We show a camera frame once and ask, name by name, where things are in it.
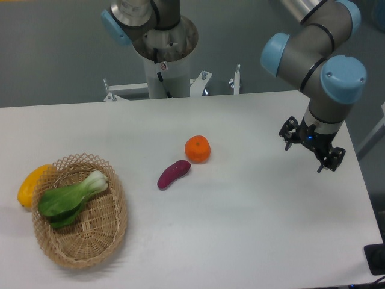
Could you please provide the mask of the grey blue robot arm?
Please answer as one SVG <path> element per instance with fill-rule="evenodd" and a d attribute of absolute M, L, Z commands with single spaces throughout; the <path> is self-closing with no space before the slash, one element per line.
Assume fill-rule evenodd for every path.
<path fill-rule="evenodd" d="M 336 170 L 344 156 L 333 139 L 360 99 L 367 79 L 353 57 L 334 55 L 358 29 L 361 15 L 350 1 L 284 1 L 302 25 L 296 36 L 273 35 L 260 63 L 310 101 L 301 121 L 289 118 L 279 135 L 286 146 L 301 144 L 315 154 L 320 169 Z M 180 13 L 179 1 L 113 1 L 101 14 L 110 36 L 132 45 L 143 59 L 152 99 L 201 96 L 190 81 L 189 56 L 198 43 L 195 25 Z"/>

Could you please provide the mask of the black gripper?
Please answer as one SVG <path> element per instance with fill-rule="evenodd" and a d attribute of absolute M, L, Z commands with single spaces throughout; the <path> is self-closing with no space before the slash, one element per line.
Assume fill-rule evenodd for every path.
<path fill-rule="evenodd" d="M 345 149 L 332 145 L 336 134 L 336 123 L 325 123 L 313 116 L 304 116 L 301 124 L 295 117 L 291 116 L 279 131 L 279 136 L 286 143 L 286 151 L 293 144 L 301 143 L 316 155 L 320 162 L 317 169 L 318 173 L 323 169 L 335 172 L 342 163 Z"/>

